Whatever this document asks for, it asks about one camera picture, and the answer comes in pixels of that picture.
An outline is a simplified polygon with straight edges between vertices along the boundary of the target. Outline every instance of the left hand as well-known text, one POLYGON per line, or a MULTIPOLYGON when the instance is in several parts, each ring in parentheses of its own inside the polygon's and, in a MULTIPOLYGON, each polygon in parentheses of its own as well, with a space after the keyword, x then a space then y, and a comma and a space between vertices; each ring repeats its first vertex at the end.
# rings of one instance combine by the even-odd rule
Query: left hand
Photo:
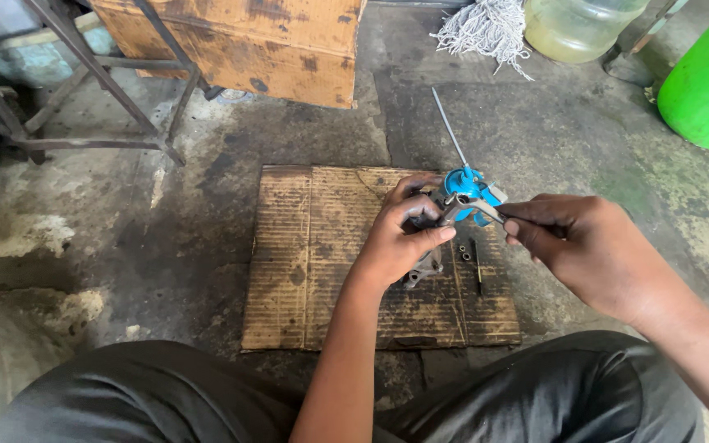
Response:
POLYGON ((384 197, 382 211, 373 221, 366 243, 352 265, 349 276, 356 275, 380 287, 387 287, 398 281, 412 269, 424 252, 455 237, 455 228, 424 229, 408 233, 402 225, 409 217, 424 215, 437 220, 442 212, 428 196, 410 197, 427 185, 439 186, 442 176, 416 174, 407 176, 384 197))

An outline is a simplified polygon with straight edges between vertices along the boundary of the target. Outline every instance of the right hand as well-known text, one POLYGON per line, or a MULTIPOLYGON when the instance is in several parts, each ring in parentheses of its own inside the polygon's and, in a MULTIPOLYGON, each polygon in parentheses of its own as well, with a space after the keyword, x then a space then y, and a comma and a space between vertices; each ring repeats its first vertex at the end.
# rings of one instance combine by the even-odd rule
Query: right hand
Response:
POLYGON ((683 284, 620 206, 600 197, 540 194, 497 207, 508 244, 522 244, 590 307, 630 325, 683 284))

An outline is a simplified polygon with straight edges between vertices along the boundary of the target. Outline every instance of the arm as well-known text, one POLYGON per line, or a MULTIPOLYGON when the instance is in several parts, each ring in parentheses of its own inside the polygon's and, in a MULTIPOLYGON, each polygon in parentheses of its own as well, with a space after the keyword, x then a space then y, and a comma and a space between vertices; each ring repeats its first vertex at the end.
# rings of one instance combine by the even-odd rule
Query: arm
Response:
POLYGON ((426 251, 453 238, 455 229, 433 228, 408 234, 409 217, 441 214, 416 189, 438 185, 431 174, 402 179, 385 197, 382 211, 349 270, 332 312, 325 343, 290 441, 365 442, 373 431, 373 358, 382 294, 426 251))
POLYGON ((620 206, 542 194, 499 211, 513 217, 508 244, 523 244, 587 305, 647 337, 709 408, 709 308, 620 206))

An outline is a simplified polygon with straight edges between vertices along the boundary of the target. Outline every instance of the metal stand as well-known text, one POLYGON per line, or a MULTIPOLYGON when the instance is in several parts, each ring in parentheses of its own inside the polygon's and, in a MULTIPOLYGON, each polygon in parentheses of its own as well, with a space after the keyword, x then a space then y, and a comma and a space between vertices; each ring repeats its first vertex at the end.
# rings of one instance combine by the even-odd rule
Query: metal stand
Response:
POLYGON ((185 161, 173 147, 176 129, 193 90, 198 86, 204 91, 207 100, 212 100, 223 91, 222 87, 211 87, 201 76, 201 70, 185 54, 185 51, 174 39, 169 29, 163 24, 158 14, 146 0, 135 0, 144 16, 152 23, 158 34, 176 56, 176 60, 132 60, 127 58, 95 56, 87 46, 83 35, 75 28, 72 20, 67 16, 57 14, 49 4, 50 0, 24 0, 34 9, 46 26, 50 27, 65 45, 81 61, 73 75, 62 83, 48 103, 40 109, 31 119, 22 125, 15 113, 7 106, 0 96, 0 117, 7 126, 9 144, 18 146, 27 151, 29 157, 37 164, 45 161, 45 150, 50 149, 75 149, 86 147, 117 147, 123 149, 154 149, 166 153, 177 166, 184 166, 185 161), (109 74, 110 67, 130 69, 181 69, 188 71, 188 83, 182 96, 176 101, 169 116, 169 127, 166 132, 158 131, 150 119, 144 115, 133 100, 124 93, 122 88, 109 74), (128 111, 139 123, 146 134, 143 139, 33 139, 32 134, 43 126, 54 113, 62 101, 81 81, 91 73, 97 77, 100 86, 109 91, 111 95, 128 111))

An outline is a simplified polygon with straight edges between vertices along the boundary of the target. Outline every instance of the black pants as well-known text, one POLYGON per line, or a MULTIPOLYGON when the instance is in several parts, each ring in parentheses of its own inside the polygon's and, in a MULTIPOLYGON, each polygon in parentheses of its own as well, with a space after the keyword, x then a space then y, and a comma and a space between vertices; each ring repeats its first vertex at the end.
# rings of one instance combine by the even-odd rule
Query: black pants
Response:
MULTIPOLYGON (((75 357, 19 394, 0 441, 286 441, 302 393, 170 341, 75 357)), ((530 347, 377 413, 375 441, 702 441, 700 406, 625 334, 530 347)))

